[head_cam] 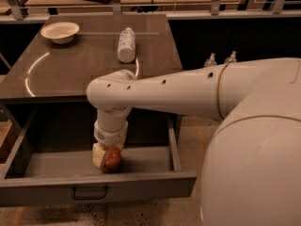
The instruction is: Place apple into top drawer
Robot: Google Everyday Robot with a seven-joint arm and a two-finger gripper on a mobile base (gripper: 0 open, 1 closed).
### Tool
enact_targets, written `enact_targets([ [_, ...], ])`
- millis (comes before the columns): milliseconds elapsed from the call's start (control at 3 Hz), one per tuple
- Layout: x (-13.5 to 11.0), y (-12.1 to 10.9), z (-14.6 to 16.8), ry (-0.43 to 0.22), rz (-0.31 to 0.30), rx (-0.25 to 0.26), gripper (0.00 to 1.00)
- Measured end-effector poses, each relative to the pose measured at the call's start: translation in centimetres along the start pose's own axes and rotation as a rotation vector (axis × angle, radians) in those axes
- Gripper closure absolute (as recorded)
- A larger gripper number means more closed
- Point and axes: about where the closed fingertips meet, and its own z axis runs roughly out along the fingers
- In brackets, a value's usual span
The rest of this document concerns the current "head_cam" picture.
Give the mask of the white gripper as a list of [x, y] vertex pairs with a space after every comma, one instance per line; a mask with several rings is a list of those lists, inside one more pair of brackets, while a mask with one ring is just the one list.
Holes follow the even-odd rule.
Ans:
[[97, 110], [97, 120], [94, 123], [94, 137], [98, 143], [92, 147], [92, 163], [99, 169], [104, 169], [110, 147], [123, 150], [128, 122], [127, 117], [131, 109]]

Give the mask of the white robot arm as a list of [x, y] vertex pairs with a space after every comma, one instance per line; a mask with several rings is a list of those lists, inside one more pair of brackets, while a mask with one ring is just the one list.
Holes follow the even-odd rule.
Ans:
[[225, 63], [91, 81], [94, 135], [120, 142], [133, 107], [220, 122], [202, 166], [202, 226], [301, 226], [301, 59]]

